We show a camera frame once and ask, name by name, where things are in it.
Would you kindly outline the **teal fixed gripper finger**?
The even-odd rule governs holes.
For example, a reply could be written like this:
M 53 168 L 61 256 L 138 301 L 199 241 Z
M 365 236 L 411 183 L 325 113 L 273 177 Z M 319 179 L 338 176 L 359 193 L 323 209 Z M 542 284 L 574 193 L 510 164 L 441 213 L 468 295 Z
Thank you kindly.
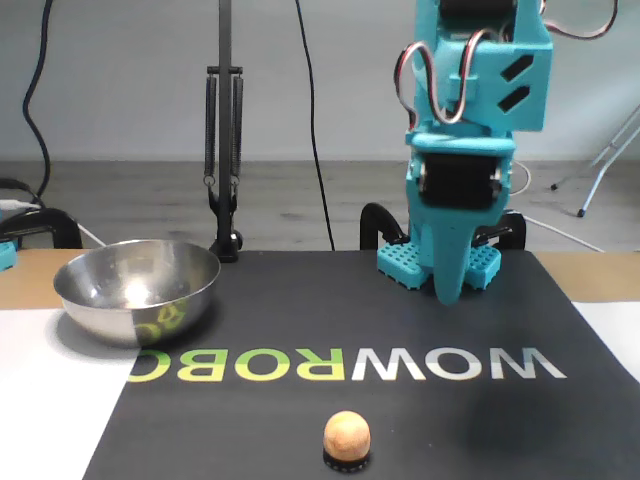
M 442 304 L 452 305 L 461 294 L 475 227 L 447 222 L 436 223 L 431 230 L 435 293 Z

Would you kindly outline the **teal gripper body with servo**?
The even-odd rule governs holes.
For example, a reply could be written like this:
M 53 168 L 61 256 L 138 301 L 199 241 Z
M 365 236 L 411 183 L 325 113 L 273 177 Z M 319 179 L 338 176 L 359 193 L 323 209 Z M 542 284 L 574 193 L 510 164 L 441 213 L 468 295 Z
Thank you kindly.
M 471 235 L 498 222 L 511 193 L 511 137 L 413 133 L 406 140 L 413 222 L 438 235 Z

